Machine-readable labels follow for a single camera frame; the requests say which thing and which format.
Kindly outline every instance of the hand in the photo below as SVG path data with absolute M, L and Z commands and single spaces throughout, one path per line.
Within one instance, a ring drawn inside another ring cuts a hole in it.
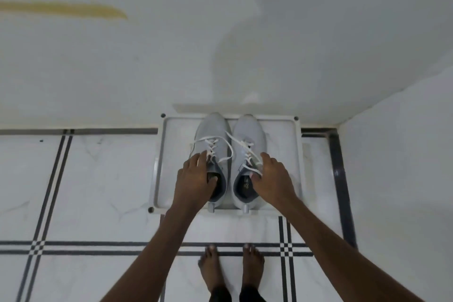
M 184 162 L 178 171 L 178 179 L 174 189 L 173 205 L 187 207 L 198 213 L 211 198 L 217 184 L 217 177 L 207 182 L 206 151 L 195 154 Z
M 289 173 L 281 162 L 271 158 L 267 153 L 261 153 L 263 158 L 263 176 L 253 173 L 251 179 L 254 190 L 266 202 L 279 209 L 285 203 L 298 198 Z

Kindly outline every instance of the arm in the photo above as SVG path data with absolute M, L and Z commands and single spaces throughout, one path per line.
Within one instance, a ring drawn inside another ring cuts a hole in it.
M 178 171 L 173 204 L 159 229 L 101 302 L 159 299 L 184 235 L 195 215 L 211 197 L 216 181 L 214 177 L 206 182 L 206 151 L 184 162 Z
M 296 196 L 281 162 L 262 153 L 253 188 L 296 228 L 344 301 L 421 301 L 322 223 Z

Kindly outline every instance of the white plastic tray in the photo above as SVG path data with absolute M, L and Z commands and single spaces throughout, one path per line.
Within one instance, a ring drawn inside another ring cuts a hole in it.
M 154 213 L 165 214 L 173 202 L 176 175 L 183 163 L 188 159 L 195 132 L 204 114 L 184 114 L 167 116 L 159 127 L 157 156 L 150 191 L 149 207 Z M 231 129 L 240 115 L 224 115 Z M 291 176 L 297 196 L 302 197 L 301 183 L 305 182 L 303 167 L 302 141 L 299 121 L 293 116 L 262 116 L 255 115 L 261 123 L 267 139 L 267 152 L 282 162 Z M 207 205 L 200 213 L 208 213 Z M 228 187 L 222 205 L 215 209 L 214 214 L 238 214 L 232 202 L 231 186 Z M 250 210 L 249 215 L 280 215 L 270 204 L 260 201 L 257 208 Z

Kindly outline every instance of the person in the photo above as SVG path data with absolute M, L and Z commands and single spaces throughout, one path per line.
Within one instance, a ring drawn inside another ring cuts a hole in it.
M 344 301 L 421 301 L 310 212 L 296 196 L 281 162 L 266 153 L 261 153 L 261 157 L 262 176 L 252 176 L 254 189 L 294 226 Z M 215 177 L 207 182 L 206 159 L 204 151 L 184 162 L 178 171 L 173 204 L 159 229 L 102 302 L 154 302 L 159 299 L 191 221 L 207 203 L 216 186 Z M 210 302 L 231 301 L 215 246 L 206 248 L 198 265 L 211 293 Z M 240 301 L 264 301 L 258 293 L 264 257 L 255 247 L 246 244 L 243 265 Z

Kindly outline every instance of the shoe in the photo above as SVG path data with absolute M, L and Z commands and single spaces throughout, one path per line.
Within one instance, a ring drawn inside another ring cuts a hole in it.
M 230 125 L 219 113 L 206 116 L 197 128 L 195 143 L 190 156 L 207 151 L 207 181 L 217 177 L 217 185 L 208 202 L 209 212 L 214 212 L 225 197 L 229 186 L 229 168 L 232 153 L 230 139 Z
M 254 172 L 261 175 L 258 166 L 263 163 L 259 154 L 267 149 L 266 135 L 255 117 L 244 115 L 238 119 L 230 138 L 234 153 L 231 162 L 233 202 L 247 214 L 258 202 L 251 175 Z

